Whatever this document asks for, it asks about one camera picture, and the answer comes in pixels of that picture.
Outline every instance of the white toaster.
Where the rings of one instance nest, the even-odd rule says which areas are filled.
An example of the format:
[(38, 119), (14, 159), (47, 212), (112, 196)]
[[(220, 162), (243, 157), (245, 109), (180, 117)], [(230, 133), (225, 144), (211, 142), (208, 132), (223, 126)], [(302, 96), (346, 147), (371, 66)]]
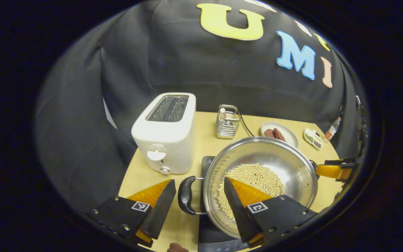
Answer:
[(183, 174), (192, 167), (195, 145), (195, 95), (164, 93), (156, 97), (132, 127), (147, 163), (163, 174)]

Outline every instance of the blue letter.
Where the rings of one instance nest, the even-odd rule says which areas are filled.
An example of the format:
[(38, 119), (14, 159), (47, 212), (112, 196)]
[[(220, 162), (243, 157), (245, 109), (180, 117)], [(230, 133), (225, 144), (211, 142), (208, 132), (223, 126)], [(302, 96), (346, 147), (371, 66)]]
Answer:
[(290, 56), (293, 58), (293, 63), (295, 64), (295, 70), (299, 72), (301, 67), (304, 65), (302, 73), (305, 77), (314, 80), (315, 74), (313, 69), (315, 67), (315, 52), (312, 48), (304, 46), (302, 51), (299, 50), (298, 45), (292, 36), (280, 30), (277, 33), (281, 36), (283, 50), (281, 57), (276, 61), (281, 67), (291, 69), (293, 64), (290, 61)]

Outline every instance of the white plate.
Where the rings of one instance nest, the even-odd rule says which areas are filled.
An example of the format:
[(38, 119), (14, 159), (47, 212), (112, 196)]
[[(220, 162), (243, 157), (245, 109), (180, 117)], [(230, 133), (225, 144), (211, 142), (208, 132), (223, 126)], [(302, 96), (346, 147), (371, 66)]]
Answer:
[(295, 148), (298, 148), (299, 142), (298, 142), (298, 138), (295, 136), (295, 134), (293, 134), (293, 132), (291, 132), (290, 129), (288, 129), (286, 126), (277, 123), (275, 121), (268, 121), (264, 124), (262, 124), (261, 126), (261, 135), (264, 135), (264, 132), (268, 129), (272, 130), (277, 128), (278, 131), (281, 132), (281, 134), (283, 135), (284, 139), (286, 140), (287, 144), (292, 145)]

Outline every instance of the cooking pot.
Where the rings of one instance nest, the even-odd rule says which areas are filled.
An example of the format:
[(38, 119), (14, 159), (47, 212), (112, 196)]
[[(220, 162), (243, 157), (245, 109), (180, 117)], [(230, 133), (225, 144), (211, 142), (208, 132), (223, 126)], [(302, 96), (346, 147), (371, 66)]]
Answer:
[[(317, 165), (307, 159), (298, 149), (284, 141), (255, 136), (240, 139), (224, 148), (213, 160), (206, 177), (187, 177), (178, 190), (180, 208), (192, 215), (208, 214), (219, 230), (228, 235), (240, 238), (235, 220), (226, 216), (216, 199), (222, 177), (229, 170), (241, 164), (255, 164), (269, 168), (278, 174), (285, 188), (285, 195), (310, 207), (318, 188)], [(195, 212), (191, 207), (191, 185), (196, 179), (205, 179), (203, 185), (203, 201), (206, 212)]]

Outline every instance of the pot handle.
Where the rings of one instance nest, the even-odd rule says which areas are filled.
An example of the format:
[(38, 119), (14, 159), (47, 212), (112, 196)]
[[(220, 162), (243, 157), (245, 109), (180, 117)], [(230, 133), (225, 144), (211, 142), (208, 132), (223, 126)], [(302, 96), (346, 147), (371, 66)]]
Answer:
[(205, 179), (204, 177), (187, 177), (185, 178), (178, 188), (178, 205), (183, 210), (190, 215), (196, 214), (207, 214), (206, 212), (195, 212), (191, 207), (192, 202), (192, 189), (191, 185), (196, 179)]
[[(317, 172), (317, 163), (315, 163), (314, 161), (312, 161), (312, 160), (309, 160), (310, 161), (310, 163), (312, 164), (312, 166), (313, 166), (313, 169), (315, 170), (315, 172)], [(318, 174), (315, 174), (316, 176), (317, 176), (317, 180), (318, 179), (320, 179), (320, 175), (318, 175)]]

